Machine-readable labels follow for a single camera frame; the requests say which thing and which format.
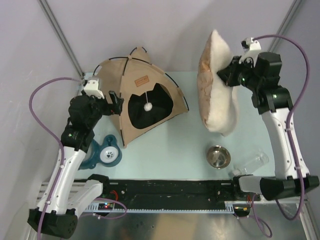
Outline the clear plastic water bottle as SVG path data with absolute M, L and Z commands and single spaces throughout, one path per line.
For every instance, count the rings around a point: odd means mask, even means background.
M 269 163 L 268 155 L 261 149 L 248 153 L 229 173 L 231 177 L 250 175 Z

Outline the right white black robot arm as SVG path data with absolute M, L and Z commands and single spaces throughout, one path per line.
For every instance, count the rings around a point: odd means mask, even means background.
M 293 103 L 289 91 L 279 85 L 281 56 L 261 52 L 256 60 L 234 56 L 230 64 L 217 72 L 228 87 L 244 86 L 252 92 L 252 104 L 267 128 L 275 161 L 275 176 L 241 175 L 231 187 L 232 197 L 243 200 L 249 193 L 273 201 L 302 196 L 320 185 L 311 175 L 299 150 L 292 119 L 287 119 Z

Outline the black tent pole front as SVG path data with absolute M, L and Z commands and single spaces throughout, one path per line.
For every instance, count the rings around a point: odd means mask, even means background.
M 143 85 L 150 81 L 143 69 L 148 66 L 144 60 L 149 58 L 145 49 L 136 47 L 128 57 L 120 83 L 120 93 L 124 99 L 120 115 L 120 132 L 124 147 L 127 147 L 132 140 L 139 136 L 139 130 L 134 128 L 129 118 L 129 100 L 133 94 L 142 95 Z

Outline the steel pet bowl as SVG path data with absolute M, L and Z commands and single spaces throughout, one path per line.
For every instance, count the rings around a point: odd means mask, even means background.
M 231 154 L 225 147 L 214 145 L 207 149 L 206 160 L 213 168 L 224 169 L 231 162 Z

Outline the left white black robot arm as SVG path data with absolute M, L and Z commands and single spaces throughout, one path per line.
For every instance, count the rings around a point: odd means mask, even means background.
M 81 190 L 70 197 L 75 175 L 94 139 L 94 127 L 102 116 L 120 115 L 124 100 L 109 91 L 108 103 L 101 91 L 82 91 L 70 100 L 67 125 L 58 139 L 60 151 L 46 191 L 30 209 L 28 224 L 37 232 L 69 239 L 76 230 L 78 219 L 96 199 L 107 199 L 111 187 L 97 179 L 89 179 Z

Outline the cream fluffy cushion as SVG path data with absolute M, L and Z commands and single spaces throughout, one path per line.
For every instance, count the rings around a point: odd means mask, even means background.
M 200 56 L 197 69 L 197 93 L 200 118 L 209 132 L 226 137 L 231 134 L 239 118 L 237 89 L 226 86 L 218 71 L 231 63 L 230 47 L 214 29 Z

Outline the beige fabric pet tent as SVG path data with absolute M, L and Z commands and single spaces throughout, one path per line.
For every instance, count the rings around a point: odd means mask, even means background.
M 148 59 L 145 59 L 145 60 L 151 63 L 151 59 L 149 55 L 148 55 Z M 109 93 L 104 93 L 104 94 L 106 94 L 107 100 L 111 99 Z M 128 103 L 129 119 L 133 127 L 138 130 L 138 137 L 150 131 L 151 129 L 157 127 L 158 125 L 174 118 L 175 116 L 184 113 L 184 112 L 178 113 L 176 111 L 173 112 L 173 101 L 168 96 L 168 94 L 166 94 L 165 91 L 160 87 L 159 84 L 157 84 L 154 87 L 154 89 L 150 91 L 148 94 L 150 97 L 152 97 L 152 100 L 155 103 L 155 106 L 152 106 L 152 110 L 150 111 L 145 111 L 144 105 L 146 103 L 151 103 L 151 101 L 147 100 L 146 102 L 143 102 L 142 96 L 133 95 L 129 99 L 129 103 Z M 119 132 L 122 140 L 122 145 L 123 145 L 120 117 L 121 115 L 112 115 L 110 116 L 110 119 L 114 127 L 116 128 L 116 130 Z

